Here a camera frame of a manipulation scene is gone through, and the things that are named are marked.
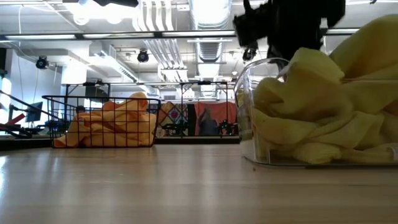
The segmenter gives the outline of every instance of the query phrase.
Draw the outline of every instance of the wooden table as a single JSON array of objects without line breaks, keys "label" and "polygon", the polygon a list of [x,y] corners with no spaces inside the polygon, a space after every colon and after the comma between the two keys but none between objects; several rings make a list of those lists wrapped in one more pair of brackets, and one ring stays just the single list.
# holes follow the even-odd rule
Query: wooden table
[{"label": "wooden table", "polygon": [[259,167],[238,145],[0,153],[0,223],[398,223],[398,169]]}]

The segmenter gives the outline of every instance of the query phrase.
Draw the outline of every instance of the transparent bin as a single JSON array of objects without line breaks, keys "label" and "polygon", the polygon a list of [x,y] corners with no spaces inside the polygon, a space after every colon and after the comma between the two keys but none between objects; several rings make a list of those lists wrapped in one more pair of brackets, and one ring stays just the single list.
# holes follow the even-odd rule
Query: transparent bin
[{"label": "transparent bin", "polygon": [[[289,66],[288,61],[281,58],[258,60],[247,65],[236,82],[234,92],[244,157],[273,166],[398,165],[398,79],[340,80],[338,91],[328,93],[330,95],[316,85],[314,89],[306,85],[304,88],[308,88],[316,100],[308,102],[304,98],[308,96],[299,95],[305,92],[301,89],[297,96],[292,95],[293,101],[298,102],[297,105],[301,101],[309,104],[303,107],[302,113],[287,114],[280,113],[279,109],[288,100],[279,99],[272,91],[262,91],[265,82],[261,81],[272,79],[276,88],[286,85]],[[334,95],[338,95],[338,100],[348,98],[348,103],[344,100],[342,103],[347,103],[349,109],[335,113],[334,107],[346,107],[331,100],[335,99]],[[371,111],[367,105],[372,102],[386,106],[380,111]],[[315,116],[308,115],[314,111]]]}]

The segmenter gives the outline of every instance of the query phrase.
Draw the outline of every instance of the yellow fabric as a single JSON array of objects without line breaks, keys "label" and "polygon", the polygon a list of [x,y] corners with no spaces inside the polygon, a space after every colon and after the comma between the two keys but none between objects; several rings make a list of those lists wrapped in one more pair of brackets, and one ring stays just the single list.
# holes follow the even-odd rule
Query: yellow fabric
[{"label": "yellow fabric", "polygon": [[156,115],[148,114],[143,93],[135,93],[120,104],[107,102],[101,111],[79,113],[71,121],[66,135],[55,139],[55,147],[134,147],[153,141]]},{"label": "yellow fabric", "polygon": [[299,49],[287,80],[254,90],[253,124],[282,157],[394,162],[398,142],[398,15],[384,16],[343,41],[330,56]]}]

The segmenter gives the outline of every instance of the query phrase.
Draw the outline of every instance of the clear plastic container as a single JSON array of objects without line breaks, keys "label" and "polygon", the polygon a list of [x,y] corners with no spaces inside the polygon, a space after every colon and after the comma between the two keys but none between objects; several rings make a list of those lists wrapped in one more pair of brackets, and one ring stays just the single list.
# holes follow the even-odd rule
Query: clear plastic container
[{"label": "clear plastic container", "polygon": [[[362,98],[353,99],[355,102],[354,106],[351,106],[348,100],[347,104],[350,105],[348,110],[339,111],[336,115],[328,114],[330,110],[327,108],[325,113],[318,113],[322,110],[322,108],[317,108],[319,105],[321,105],[320,107],[322,107],[322,105],[323,107],[331,105],[332,108],[336,106],[336,103],[342,104],[342,102],[330,100],[332,99],[331,96],[340,94],[340,92],[337,91],[331,92],[330,96],[325,94],[327,103],[314,101],[314,104],[308,104],[305,107],[310,109],[313,107],[310,113],[311,111],[318,110],[315,115],[311,114],[309,116],[306,113],[296,117],[293,115],[290,116],[290,114],[281,115],[278,108],[280,108],[279,106],[284,106],[283,104],[285,102],[282,102],[282,105],[274,103],[270,106],[264,106],[261,104],[262,101],[259,103],[258,99],[267,99],[266,101],[269,102],[270,98],[275,96],[272,95],[272,91],[260,93],[258,91],[256,92],[256,90],[258,90],[258,88],[263,88],[263,86],[259,86],[264,84],[264,82],[261,81],[265,78],[267,78],[267,81],[272,79],[272,83],[277,82],[275,83],[276,87],[279,85],[286,85],[289,82],[288,74],[291,69],[289,67],[290,65],[286,66],[287,64],[288,61],[281,58],[258,60],[247,65],[236,82],[234,91],[236,105],[238,107],[239,135],[241,138],[240,145],[244,157],[260,164],[275,166],[398,165],[398,129],[395,128],[396,125],[398,125],[398,94],[394,96],[394,94],[398,92],[390,91],[389,93],[391,96],[387,97],[390,98],[391,102],[396,101],[397,107],[394,107],[395,103],[391,103],[377,113],[367,113],[366,111],[367,99],[377,101],[377,98],[380,97],[377,95],[377,88],[383,90],[388,88],[391,90],[393,88],[398,89],[398,80],[343,79],[341,80],[341,84],[338,84],[339,91],[341,90],[344,92],[342,93],[342,98]],[[350,92],[351,89],[358,89],[361,91],[369,90],[369,92],[373,93],[376,91],[376,94],[368,96],[365,95],[367,93],[364,91],[364,94],[357,96],[355,93]],[[316,99],[318,99],[318,96],[322,97],[322,94],[324,94],[319,93],[319,91],[322,91],[322,88],[309,91],[313,91],[313,94],[317,95],[317,97],[315,97]],[[303,98],[301,98],[301,96],[295,97],[295,100],[305,101],[304,96]],[[358,105],[359,102],[365,105],[363,106],[365,112],[356,111],[357,108],[362,106]],[[303,125],[290,126],[290,122],[294,122],[294,124],[298,122]],[[363,126],[367,122],[371,124],[365,127],[366,131],[364,132]],[[307,130],[307,126],[311,126],[312,124],[314,128]],[[331,131],[325,132],[327,128],[331,128]],[[314,133],[317,133],[319,130],[321,130],[321,132],[323,131],[323,135],[316,136]],[[355,145],[355,143],[352,142],[356,138],[359,138],[360,141]]]}]

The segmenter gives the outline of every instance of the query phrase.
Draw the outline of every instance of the black wire basket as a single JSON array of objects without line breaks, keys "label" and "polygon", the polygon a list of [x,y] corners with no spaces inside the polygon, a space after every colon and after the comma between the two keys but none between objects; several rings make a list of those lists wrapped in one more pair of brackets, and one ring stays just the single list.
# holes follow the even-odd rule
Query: black wire basket
[{"label": "black wire basket", "polygon": [[160,110],[153,98],[43,96],[54,148],[151,147]]}]

